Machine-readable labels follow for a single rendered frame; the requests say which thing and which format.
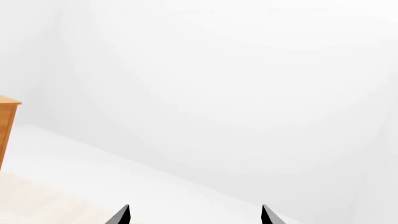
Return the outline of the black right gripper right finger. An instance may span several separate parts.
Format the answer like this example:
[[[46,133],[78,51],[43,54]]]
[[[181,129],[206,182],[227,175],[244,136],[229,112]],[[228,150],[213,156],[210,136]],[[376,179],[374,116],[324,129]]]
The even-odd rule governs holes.
[[[261,221],[262,224],[286,224],[267,205],[262,205]]]

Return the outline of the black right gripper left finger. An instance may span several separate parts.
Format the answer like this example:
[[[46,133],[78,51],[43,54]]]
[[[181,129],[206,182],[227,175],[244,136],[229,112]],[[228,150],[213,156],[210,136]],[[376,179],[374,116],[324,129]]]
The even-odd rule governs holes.
[[[105,224],[130,224],[131,214],[129,205],[125,205],[114,216],[112,216]]]

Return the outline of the light wooden cabinet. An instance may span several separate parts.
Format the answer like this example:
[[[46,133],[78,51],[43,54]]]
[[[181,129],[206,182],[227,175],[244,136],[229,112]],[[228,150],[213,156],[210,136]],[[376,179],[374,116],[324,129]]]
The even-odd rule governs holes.
[[[7,96],[0,95],[0,170],[12,130],[16,111],[22,103]]]

